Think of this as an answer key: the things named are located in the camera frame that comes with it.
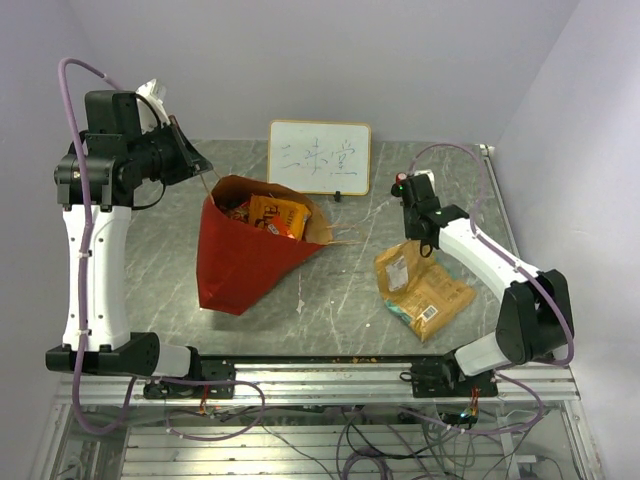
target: whiteboard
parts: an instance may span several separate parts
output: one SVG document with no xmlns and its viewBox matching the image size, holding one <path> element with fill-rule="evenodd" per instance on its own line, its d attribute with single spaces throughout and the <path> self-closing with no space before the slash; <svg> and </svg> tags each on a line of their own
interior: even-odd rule
<svg viewBox="0 0 640 480">
<path fill-rule="evenodd" d="M 304 193 L 369 191 L 369 125 L 274 120 L 268 152 L 269 182 Z"/>
</svg>

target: barcode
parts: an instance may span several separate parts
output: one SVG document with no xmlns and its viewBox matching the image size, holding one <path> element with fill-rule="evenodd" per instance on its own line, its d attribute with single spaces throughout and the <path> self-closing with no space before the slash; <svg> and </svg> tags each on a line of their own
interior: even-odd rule
<svg viewBox="0 0 640 480">
<path fill-rule="evenodd" d="M 429 305 L 427 309 L 424 312 L 422 312 L 421 316 L 424 317 L 425 320 L 431 320 L 433 317 L 436 316 L 437 313 L 438 313 L 438 309 L 433 305 Z"/>
</svg>

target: orange snack package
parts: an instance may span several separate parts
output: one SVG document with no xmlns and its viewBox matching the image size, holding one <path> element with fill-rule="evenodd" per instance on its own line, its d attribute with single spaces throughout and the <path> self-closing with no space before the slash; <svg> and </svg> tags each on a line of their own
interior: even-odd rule
<svg viewBox="0 0 640 480">
<path fill-rule="evenodd" d="M 311 211 L 306 205 L 281 198 L 253 195 L 249 204 L 249 225 L 267 229 L 273 219 L 279 217 L 296 240 L 302 240 L 310 216 Z"/>
<path fill-rule="evenodd" d="M 280 215 L 276 215 L 271 219 L 271 223 L 267 226 L 267 230 L 276 235 L 282 235 L 283 237 L 296 238 L 282 221 Z"/>
</svg>

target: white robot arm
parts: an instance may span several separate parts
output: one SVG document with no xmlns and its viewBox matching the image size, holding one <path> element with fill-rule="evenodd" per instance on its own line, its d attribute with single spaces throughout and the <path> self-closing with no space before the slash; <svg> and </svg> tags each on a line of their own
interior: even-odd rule
<svg viewBox="0 0 640 480">
<path fill-rule="evenodd" d="M 406 237 L 420 240 L 422 255 L 431 255 L 434 248 L 451 255 L 501 301 L 496 331 L 453 352 L 456 367 L 462 374 L 475 376 L 510 364 L 524 364 L 566 344 L 558 318 L 520 271 L 524 270 L 545 288 L 573 334 L 567 282 L 562 274 L 556 270 L 541 272 L 512 255 L 479 228 L 474 233 L 469 215 L 461 208 L 440 206 L 434 192 L 433 174 L 428 170 L 410 176 L 398 174 L 391 193 L 402 198 Z M 480 235 L 494 252 L 479 240 Z M 511 268 L 505 258 L 521 270 Z"/>
</svg>

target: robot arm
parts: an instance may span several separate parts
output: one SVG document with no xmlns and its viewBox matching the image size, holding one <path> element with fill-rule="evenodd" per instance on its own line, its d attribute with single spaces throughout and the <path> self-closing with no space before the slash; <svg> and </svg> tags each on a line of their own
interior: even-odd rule
<svg viewBox="0 0 640 480">
<path fill-rule="evenodd" d="M 539 292 L 519 271 L 490 252 L 478 240 L 478 234 L 542 284 L 573 333 L 567 282 L 562 274 L 555 270 L 540 272 L 513 256 L 480 229 L 474 234 L 469 215 L 464 210 L 456 205 L 441 207 L 429 171 L 416 172 L 412 176 L 399 174 L 391 193 L 402 198 L 406 237 L 420 240 L 423 256 L 431 255 L 433 249 L 451 255 L 501 300 L 496 331 L 452 352 L 456 367 L 464 375 L 475 376 L 512 363 L 521 365 L 542 359 L 566 344 L 558 319 Z"/>
<path fill-rule="evenodd" d="M 134 190 L 143 180 L 164 187 L 212 168 L 162 106 L 164 89 L 152 80 L 138 89 L 93 91 L 85 97 L 93 234 L 87 275 L 88 345 L 83 371 L 99 375 L 197 376 L 194 349 L 161 344 L 153 332 L 132 333 L 125 311 L 125 240 Z M 70 253 L 70 295 L 62 345 L 47 367 L 73 371 L 78 351 L 78 250 L 85 224 L 78 158 L 73 146 L 55 171 Z"/>
</svg>

